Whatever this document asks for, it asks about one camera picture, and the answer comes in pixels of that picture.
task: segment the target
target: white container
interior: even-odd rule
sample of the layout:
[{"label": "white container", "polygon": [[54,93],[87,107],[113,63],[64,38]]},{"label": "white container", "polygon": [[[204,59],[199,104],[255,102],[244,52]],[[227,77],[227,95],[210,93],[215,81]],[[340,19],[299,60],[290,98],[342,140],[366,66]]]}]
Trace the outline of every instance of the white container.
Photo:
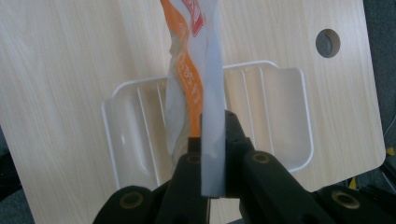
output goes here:
[{"label": "white container", "polygon": [[[268,61],[224,67],[226,107],[257,150],[275,155],[290,171],[303,169],[314,149],[304,75]],[[163,111],[166,77],[129,81],[102,106],[118,189],[155,189],[172,177]]]}]

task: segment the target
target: floor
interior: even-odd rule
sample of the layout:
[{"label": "floor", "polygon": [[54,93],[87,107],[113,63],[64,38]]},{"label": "floor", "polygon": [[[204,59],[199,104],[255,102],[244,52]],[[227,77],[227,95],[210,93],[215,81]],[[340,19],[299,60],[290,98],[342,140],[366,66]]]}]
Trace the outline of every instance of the floor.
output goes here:
[{"label": "floor", "polygon": [[[384,141],[386,147],[396,147],[396,0],[363,2]],[[0,132],[0,155],[5,147],[7,144]],[[378,169],[357,176],[356,181],[358,187],[371,184],[396,193],[396,187],[391,185]],[[0,224],[6,223],[34,223],[23,189],[0,202]]]}]

